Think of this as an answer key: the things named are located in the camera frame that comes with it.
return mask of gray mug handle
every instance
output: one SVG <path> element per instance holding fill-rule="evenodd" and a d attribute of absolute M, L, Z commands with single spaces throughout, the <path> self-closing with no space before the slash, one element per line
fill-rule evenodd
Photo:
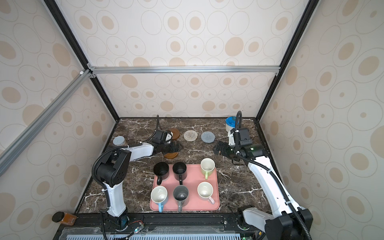
<path fill-rule="evenodd" d="M 177 211 L 178 211 L 178 212 L 181 212 L 181 210 L 183 210 L 182 202 L 179 201 L 179 202 L 178 202 L 178 206 L 179 206 L 179 207 L 178 207 L 178 210 L 177 210 Z"/>

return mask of patterned wallpaper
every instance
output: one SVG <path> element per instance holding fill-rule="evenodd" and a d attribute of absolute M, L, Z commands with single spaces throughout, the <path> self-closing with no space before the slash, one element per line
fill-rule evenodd
<path fill-rule="evenodd" d="M 0 177 L 0 239 L 51 240 L 115 124 L 87 80 Z"/>
<path fill-rule="evenodd" d="M 384 236 L 383 10 L 322 1 L 261 120 L 313 239 Z"/>
<path fill-rule="evenodd" d="M 93 66 L 279 65 L 307 0 L 57 0 Z"/>
<path fill-rule="evenodd" d="M 256 116 L 274 73 L 100 74 L 120 117 Z"/>
<path fill-rule="evenodd" d="M 0 154 L 82 67 L 37 0 L 0 3 Z"/>

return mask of white mug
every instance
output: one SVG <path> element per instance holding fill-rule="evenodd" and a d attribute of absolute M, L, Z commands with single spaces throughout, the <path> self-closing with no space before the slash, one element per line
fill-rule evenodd
<path fill-rule="evenodd" d="M 164 204 L 168 201 L 168 191 L 163 186 L 155 187 L 151 192 L 151 200 L 159 205 L 159 212 L 163 211 Z"/>
<path fill-rule="evenodd" d="M 215 162 L 210 158 L 204 158 L 200 163 L 201 173 L 205 176 L 205 179 L 208 180 L 208 176 L 214 172 Z"/>
<path fill-rule="evenodd" d="M 212 198 L 214 188 L 209 182 L 202 182 L 197 186 L 197 193 L 202 200 L 208 200 L 212 204 L 215 204 L 215 200 Z"/>

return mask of silver horizontal bar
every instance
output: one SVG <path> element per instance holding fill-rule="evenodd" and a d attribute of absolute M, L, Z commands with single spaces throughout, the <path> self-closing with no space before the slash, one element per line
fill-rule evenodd
<path fill-rule="evenodd" d="M 92 67 L 96 74 L 108 73 L 256 73 L 279 72 L 278 65 L 264 66 L 187 66 L 187 67 Z"/>
<path fill-rule="evenodd" d="M 62 91 L 48 107 L 14 140 L 11 145 L 0 156 L 0 176 L 11 166 L 16 158 L 25 150 L 32 142 L 37 134 L 46 126 L 53 116 L 61 109 L 68 101 L 73 93 L 80 85 L 89 79 L 89 70 L 84 70 L 84 73 L 78 75 L 65 89 Z"/>

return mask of tray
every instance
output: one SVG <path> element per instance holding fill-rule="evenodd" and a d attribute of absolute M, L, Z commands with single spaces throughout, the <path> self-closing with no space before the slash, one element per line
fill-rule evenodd
<path fill-rule="evenodd" d="M 179 180 L 175 179 L 172 171 L 173 164 L 169 165 L 169 177 L 163 180 L 161 186 L 164 186 L 168 192 L 168 202 L 164 205 L 163 211 L 177 211 L 176 200 L 173 197 L 173 190 L 179 185 Z M 183 211 L 213 211 L 220 207 L 220 199 L 218 197 L 218 184 L 217 184 L 217 173 L 216 168 L 214 172 L 205 179 L 205 176 L 201 173 L 200 164 L 187 164 L 187 178 L 183 180 L 183 185 L 188 188 L 189 191 L 189 202 L 183 206 Z M 157 176 L 153 182 L 153 188 L 157 187 Z M 210 201 L 202 200 L 197 193 L 197 186 L 202 182 L 209 182 L 214 188 L 212 198 L 215 200 L 215 204 Z M 159 207 L 152 200 L 149 204 L 150 208 L 154 211 L 158 211 Z"/>

